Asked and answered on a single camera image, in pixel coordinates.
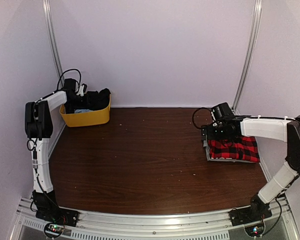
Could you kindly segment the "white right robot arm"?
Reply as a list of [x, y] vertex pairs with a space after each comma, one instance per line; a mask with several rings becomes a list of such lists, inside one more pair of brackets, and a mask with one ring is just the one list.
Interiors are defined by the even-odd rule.
[[218, 116], [199, 129], [209, 160], [276, 165], [271, 179], [250, 200], [246, 216], [251, 221], [300, 177], [300, 116]]

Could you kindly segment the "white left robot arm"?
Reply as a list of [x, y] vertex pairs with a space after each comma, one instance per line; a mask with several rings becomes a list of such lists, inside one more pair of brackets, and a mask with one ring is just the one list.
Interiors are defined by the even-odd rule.
[[26, 146], [31, 152], [33, 190], [47, 195], [54, 190], [49, 170], [49, 142], [53, 133], [51, 112], [61, 105], [81, 101], [84, 91], [56, 90], [25, 105]]

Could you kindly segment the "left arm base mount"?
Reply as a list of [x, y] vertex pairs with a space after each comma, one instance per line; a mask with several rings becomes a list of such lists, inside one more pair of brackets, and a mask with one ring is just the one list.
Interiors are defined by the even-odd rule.
[[58, 225], [77, 226], [79, 212], [59, 207], [54, 190], [48, 193], [36, 192], [34, 190], [32, 192], [32, 199], [36, 207], [36, 218]]

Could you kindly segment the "black long sleeve shirt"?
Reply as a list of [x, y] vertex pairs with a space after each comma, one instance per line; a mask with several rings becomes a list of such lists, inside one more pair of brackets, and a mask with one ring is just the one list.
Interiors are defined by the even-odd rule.
[[[102, 110], [109, 104], [109, 97], [111, 92], [108, 88], [98, 91], [87, 91], [86, 94], [89, 97], [89, 108], [92, 111]], [[74, 114], [75, 110], [66, 110], [66, 103], [64, 104], [67, 114]]]

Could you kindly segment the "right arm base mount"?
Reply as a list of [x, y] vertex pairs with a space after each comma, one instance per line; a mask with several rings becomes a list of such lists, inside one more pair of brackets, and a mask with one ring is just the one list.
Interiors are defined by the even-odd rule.
[[257, 195], [250, 199], [249, 206], [233, 208], [228, 214], [233, 227], [258, 222], [272, 216], [270, 204], [264, 203]]

